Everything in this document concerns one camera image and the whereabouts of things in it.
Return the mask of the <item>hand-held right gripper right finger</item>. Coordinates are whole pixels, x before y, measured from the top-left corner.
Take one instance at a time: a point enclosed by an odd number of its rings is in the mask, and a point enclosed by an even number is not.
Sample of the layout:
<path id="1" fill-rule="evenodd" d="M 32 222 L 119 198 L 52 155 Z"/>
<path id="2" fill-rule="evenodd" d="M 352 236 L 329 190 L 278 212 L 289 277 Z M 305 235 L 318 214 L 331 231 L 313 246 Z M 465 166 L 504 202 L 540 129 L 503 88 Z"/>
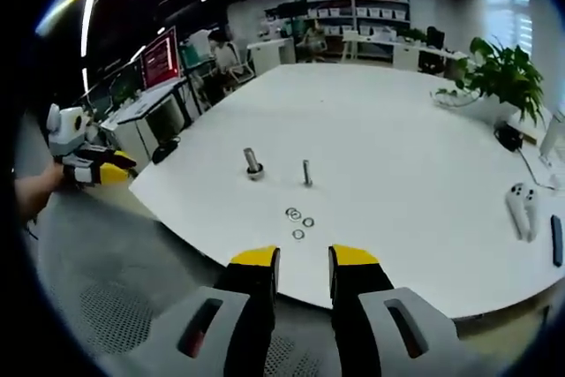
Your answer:
<path id="1" fill-rule="evenodd" d="M 379 260 L 328 248 L 332 327 L 344 376 L 481 376 L 485 361 L 455 323 L 408 288 L 396 288 Z"/>

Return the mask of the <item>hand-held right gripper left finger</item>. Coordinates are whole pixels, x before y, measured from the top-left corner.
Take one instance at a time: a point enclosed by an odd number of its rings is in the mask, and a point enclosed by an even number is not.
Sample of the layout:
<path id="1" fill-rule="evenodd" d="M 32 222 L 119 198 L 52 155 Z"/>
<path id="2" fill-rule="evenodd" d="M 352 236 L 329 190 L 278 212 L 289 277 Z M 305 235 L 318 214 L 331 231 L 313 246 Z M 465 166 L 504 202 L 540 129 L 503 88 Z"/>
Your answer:
<path id="1" fill-rule="evenodd" d="M 166 311 L 140 346 L 149 376 L 261 376 L 275 328 L 280 249 L 243 251 L 215 285 Z"/>

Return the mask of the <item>person's left hand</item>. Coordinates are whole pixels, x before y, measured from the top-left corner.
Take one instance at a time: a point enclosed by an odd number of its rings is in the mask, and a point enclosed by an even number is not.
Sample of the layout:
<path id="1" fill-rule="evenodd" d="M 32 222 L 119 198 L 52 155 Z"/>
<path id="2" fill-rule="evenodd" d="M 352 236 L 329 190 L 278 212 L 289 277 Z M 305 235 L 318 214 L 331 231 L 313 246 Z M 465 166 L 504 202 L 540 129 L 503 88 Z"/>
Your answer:
<path id="1" fill-rule="evenodd" d="M 40 175 L 16 178 L 14 189 L 20 221 L 34 219 L 46 207 L 51 193 L 63 180 L 64 167 L 56 162 L 51 163 Z"/>

